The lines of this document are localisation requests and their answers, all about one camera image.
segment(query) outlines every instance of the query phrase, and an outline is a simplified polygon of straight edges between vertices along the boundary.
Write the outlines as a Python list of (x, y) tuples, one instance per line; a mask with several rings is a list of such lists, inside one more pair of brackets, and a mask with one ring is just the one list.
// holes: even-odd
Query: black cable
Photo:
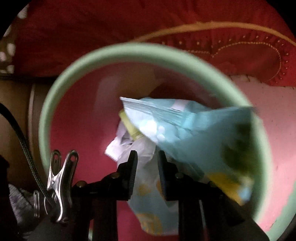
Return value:
[(45, 198), (48, 200), (49, 204), (52, 207), (54, 207), (55, 202), (54, 202), (53, 198), (47, 192), (44, 184), (42, 183), (40, 175), (38, 174), (37, 168), (36, 168), (35, 163), (33, 161), (33, 157), (30, 152), (27, 140), (26, 140), (20, 126), (18, 125), (16, 119), (13, 117), (13, 115), (10, 113), (10, 111), (2, 103), (0, 103), (0, 114), (4, 116), (4, 118), (9, 122), (9, 124), (11, 125), (11, 127), (13, 128), (15, 133), (17, 134), (17, 137), (20, 141), (20, 144), (22, 146), (22, 149), (23, 149), (26, 159), (28, 161), (29, 167), (31, 169), (31, 172), (32, 172), (34, 178), (35, 178), (35, 181), (37, 182), (38, 187), (40, 188), (40, 190), (43, 193), (43, 195), (45, 196)]

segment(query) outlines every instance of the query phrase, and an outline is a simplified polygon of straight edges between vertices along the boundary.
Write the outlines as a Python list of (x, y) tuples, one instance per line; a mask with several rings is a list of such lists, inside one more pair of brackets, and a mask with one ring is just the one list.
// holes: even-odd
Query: green rim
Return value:
[[(50, 165), (49, 133), (54, 111), (66, 91), (87, 73), (103, 66), (120, 62), (154, 64), (179, 72), (215, 94), (224, 106), (250, 106), (245, 95), (234, 83), (193, 55), (177, 49), (153, 44), (118, 44), (95, 50), (76, 60), (54, 82), (43, 104), (39, 123), (39, 147), (42, 165), (47, 172)], [(254, 116), (255, 146), (260, 160), (261, 186), (253, 218), (259, 222), (269, 199), (271, 187), (271, 153), (265, 129), (261, 120)]]

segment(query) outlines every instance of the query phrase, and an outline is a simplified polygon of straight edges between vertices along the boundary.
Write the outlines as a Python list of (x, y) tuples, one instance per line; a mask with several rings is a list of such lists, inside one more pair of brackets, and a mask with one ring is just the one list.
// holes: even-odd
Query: metal clamp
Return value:
[(66, 156), (63, 167), (59, 170), (61, 153), (54, 150), (51, 155), (47, 190), (53, 189), (55, 191), (60, 207), (60, 213), (56, 219), (58, 223), (67, 223), (69, 221), (70, 209), (73, 205), (71, 185), (78, 159), (78, 153), (75, 150), (70, 151)]

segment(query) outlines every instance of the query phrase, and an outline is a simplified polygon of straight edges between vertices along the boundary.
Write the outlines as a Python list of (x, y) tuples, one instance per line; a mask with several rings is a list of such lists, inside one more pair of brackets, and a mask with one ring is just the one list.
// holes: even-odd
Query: yellow strip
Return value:
[(176, 34), (176, 33), (186, 33), (186, 32), (195, 32), (195, 31), (201, 31), (201, 30), (208, 30), (208, 29), (215, 29), (215, 28), (245, 28), (245, 29), (252, 29), (257, 31), (263, 31), (272, 35), (275, 35), (281, 39), (284, 39), (288, 41), (289, 43), (296, 46), (296, 42), (289, 39), (287, 36), (281, 34), (280, 32), (263, 27), (260, 25), (252, 24), (252, 23), (238, 23), (238, 22), (196, 22), (192, 24), (184, 24), (177, 27), (167, 28), (167, 29), (161, 29), (156, 32), (143, 35), (141, 37), (135, 38), (131, 42), (145, 42), (149, 39), (165, 36), (168, 34)]

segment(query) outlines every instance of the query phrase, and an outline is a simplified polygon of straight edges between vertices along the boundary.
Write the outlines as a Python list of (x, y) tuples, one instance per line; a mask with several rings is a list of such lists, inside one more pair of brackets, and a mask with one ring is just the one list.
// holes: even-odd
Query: red cloth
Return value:
[[(94, 49), (197, 21), (253, 23), (295, 40), (283, 19), (265, 0), (33, 0), (16, 40), (15, 73), (57, 75)], [(210, 56), (220, 47), (240, 41), (266, 42), (277, 50), (264, 44), (239, 44), (223, 48), (213, 58)], [(217, 28), (170, 34), (148, 42), (208, 51), (210, 54), (196, 55), (226, 74), (248, 74), (270, 85), (296, 86), (295, 46), (262, 31)]]

